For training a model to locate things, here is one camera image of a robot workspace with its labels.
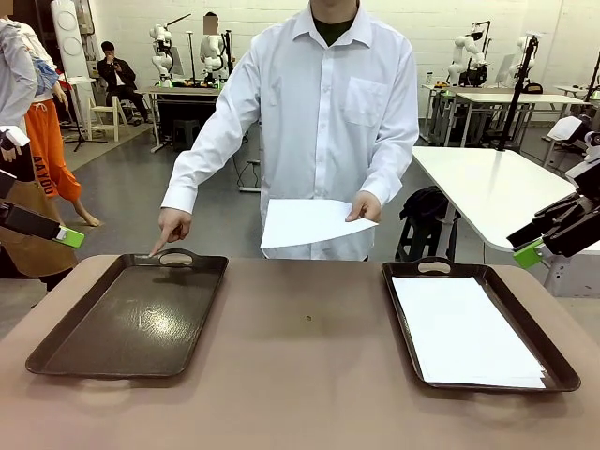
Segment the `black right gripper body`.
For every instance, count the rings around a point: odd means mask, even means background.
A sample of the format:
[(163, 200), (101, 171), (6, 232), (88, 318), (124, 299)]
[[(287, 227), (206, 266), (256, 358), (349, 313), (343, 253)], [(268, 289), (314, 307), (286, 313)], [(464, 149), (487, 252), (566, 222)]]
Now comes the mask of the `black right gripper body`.
[(599, 203), (578, 199), (552, 219), (546, 247), (555, 255), (572, 257), (599, 240)]

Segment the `person's right hand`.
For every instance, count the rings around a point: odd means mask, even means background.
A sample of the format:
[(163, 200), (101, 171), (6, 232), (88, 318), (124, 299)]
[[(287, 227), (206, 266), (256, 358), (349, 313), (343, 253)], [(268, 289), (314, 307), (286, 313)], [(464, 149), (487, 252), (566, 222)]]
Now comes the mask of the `person's right hand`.
[(149, 257), (157, 255), (165, 245), (184, 240), (190, 231), (192, 215), (188, 212), (161, 208), (158, 216), (160, 236), (156, 241)]

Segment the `person's left hand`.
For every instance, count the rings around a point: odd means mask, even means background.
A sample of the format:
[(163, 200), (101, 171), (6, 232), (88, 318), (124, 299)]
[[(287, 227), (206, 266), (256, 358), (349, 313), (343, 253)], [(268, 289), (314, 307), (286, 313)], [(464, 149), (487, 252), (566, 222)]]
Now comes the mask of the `person's left hand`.
[(359, 218), (379, 223), (382, 217), (382, 205), (378, 198), (368, 191), (359, 191), (352, 204), (352, 210), (346, 217), (347, 222), (356, 221)]

